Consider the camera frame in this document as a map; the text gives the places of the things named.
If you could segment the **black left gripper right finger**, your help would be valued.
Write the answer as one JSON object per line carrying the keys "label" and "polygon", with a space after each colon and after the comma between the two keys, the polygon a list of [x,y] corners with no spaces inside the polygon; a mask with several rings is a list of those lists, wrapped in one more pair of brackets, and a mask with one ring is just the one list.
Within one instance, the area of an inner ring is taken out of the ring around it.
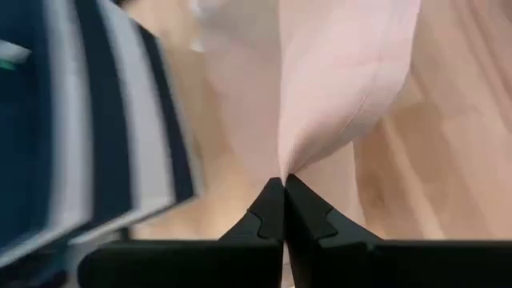
{"label": "black left gripper right finger", "polygon": [[294,175],[285,228],[297,287],[509,287],[511,243],[385,240],[332,207]]}

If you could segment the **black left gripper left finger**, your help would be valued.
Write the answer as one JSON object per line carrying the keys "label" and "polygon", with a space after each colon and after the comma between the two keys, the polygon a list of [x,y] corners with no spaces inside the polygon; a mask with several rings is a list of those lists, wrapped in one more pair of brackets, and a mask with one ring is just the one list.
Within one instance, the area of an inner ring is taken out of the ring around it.
{"label": "black left gripper left finger", "polygon": [[129,240],[81,260],[81,288],[279,288],[285,191],[270,179],[218,240]]}

